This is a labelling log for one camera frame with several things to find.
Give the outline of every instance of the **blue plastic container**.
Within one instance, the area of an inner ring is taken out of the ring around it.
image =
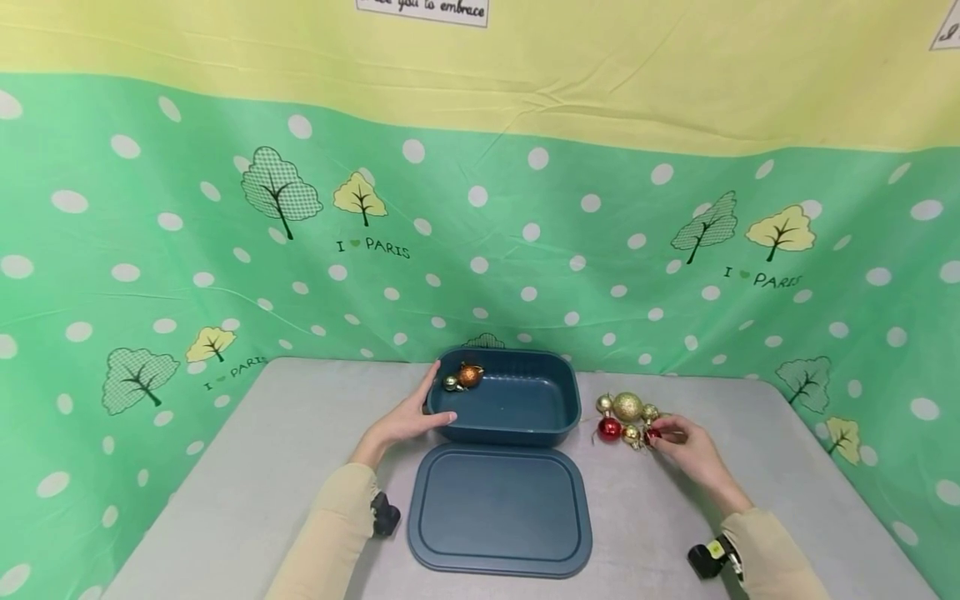
[[[463,444],[553,446],[580,422],[580,393],[570,365],[552,352],[455,348],[440,359],[427,395],[429,413],[455,411],[440,433]],[[461,363],[480,365],[483,379],[467,392],[448,392],[444,376]]]

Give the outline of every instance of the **paper sign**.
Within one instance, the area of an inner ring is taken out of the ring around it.
[[[356,0],[358,11],[487,27],[490,0]]]
[[[949,48],[960,48],[960,0],[954,0],[947,18],[944,19],[944,24],[940,26],[940,31],[937,32],[930,46],[930,50]]]

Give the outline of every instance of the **blue lid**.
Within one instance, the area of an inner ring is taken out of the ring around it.
[[[549,448],[437,446],[417,472],[407,539],[438,571],[570,577],[593,548],[583,477]]]

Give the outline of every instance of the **gold ornament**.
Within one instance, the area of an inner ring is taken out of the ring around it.
[[[632,423],[640,418],[643,402],[632,392],[621,392],[613,399],[613,413],[622,421]]]

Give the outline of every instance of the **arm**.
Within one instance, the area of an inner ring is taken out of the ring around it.
[[[373,535],[370,503],[378,493],[375,471],[383,455],[396,442],[456,419],[454,413],[426,416],[420,411],[439,366],[434,363],[420,386],[367,430],[348,463],[326,480],[267,600],[343,599],[360,552]]]
[[[700,484],[724,517],[721,528],[743,563],[751,600],[829,600],[827,591],[777,518],[754,506],[733,479],[707,431],[672,415],[654,422],[656,450]]]

